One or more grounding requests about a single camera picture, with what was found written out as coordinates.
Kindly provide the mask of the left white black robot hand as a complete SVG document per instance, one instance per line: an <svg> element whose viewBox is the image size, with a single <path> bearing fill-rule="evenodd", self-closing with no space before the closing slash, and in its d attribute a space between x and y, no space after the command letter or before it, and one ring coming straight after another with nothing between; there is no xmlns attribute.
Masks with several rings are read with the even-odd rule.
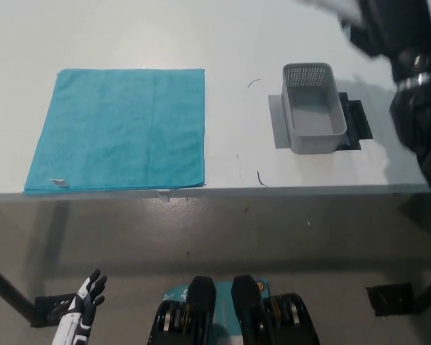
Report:
<svg viewBox="0 0 431 345"><path fill-rule="evenodd" d="M101 275L99 269L84 281L60 319L52 345L88 344L96 310L105 300L106 281L107 276Z"/></svg>

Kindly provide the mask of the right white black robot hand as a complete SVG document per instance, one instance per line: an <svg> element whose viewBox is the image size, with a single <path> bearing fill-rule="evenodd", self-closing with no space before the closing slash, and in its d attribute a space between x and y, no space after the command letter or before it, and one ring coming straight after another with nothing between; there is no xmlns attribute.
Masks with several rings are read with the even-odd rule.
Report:
<svg viewBox="0 0 431 345"><path fill-rule="evenodd" d="M431 14L427 1L357 1L361 19L341 17L349 42L369 57L385 57L393 81L431 78Z"/></svg>

